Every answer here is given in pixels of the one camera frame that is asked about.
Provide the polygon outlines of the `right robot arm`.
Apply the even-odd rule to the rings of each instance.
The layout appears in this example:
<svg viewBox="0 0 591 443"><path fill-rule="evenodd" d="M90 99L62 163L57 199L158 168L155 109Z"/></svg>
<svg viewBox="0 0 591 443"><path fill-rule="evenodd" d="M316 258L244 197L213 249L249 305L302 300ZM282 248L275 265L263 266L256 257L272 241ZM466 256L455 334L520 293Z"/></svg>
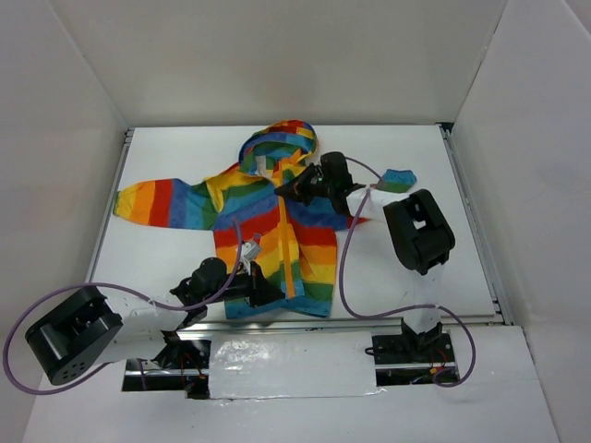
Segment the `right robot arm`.
<svg viewBox="0 0 591 443"><path fill-rule="evenodd" d="M442 334L442 307L437 296L444 264L455 247L454 234L427 189L392 193L385 189L384 177L374 186L358 184L349 173L348 160L338 151L324 154L318 164L308 165L299 176L279 186L275 194L306 206L315 198L326 198L335 212L351 216L353 225L361 218L387 225L397 258L406 269L417 273L415 301L370 318L401 313L403 353L412 361L422 361Z"/></svg>

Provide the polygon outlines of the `rainbow striped hooded jacket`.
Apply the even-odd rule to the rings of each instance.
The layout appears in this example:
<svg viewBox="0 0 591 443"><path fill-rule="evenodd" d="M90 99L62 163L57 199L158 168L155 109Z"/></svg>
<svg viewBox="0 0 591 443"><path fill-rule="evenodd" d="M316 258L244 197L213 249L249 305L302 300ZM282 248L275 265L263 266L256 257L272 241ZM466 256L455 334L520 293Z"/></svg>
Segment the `rainbow striped hooded jacket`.
<svg viewBox="0 0 591 443"><path fill-rule="evenodd" d="M261 307L227 301L229 319L275 309L327 317L337 275L336 234L352 219L336 213L327 198L304 205L274 193L304 172L317 146L311 125L281 121L254 133L225 171L195 185L176 178L136 183L116 193L113 213L140 225L211 231L216 255L228 267L235 264L239 239L257 241L256 262L283 296Z"/></svg>

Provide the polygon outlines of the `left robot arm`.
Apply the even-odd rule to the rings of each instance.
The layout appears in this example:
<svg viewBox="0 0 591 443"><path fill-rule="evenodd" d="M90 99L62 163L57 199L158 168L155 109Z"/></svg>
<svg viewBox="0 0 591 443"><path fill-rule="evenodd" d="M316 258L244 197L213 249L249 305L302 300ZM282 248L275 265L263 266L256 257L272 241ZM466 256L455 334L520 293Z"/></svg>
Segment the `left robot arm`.
<svg viewBox="0 0 591 443"><path fill-rule="evenodd" d="M245 260L232 274L217 257L203 260L171 295L174 309L114 283L84 284L33 323L25 340L49 381L63 386L94 365L136 357L162 368L175 365L181 356L177 331L205 318L211 303L259 308L284 299L256 262Z"/></svg>

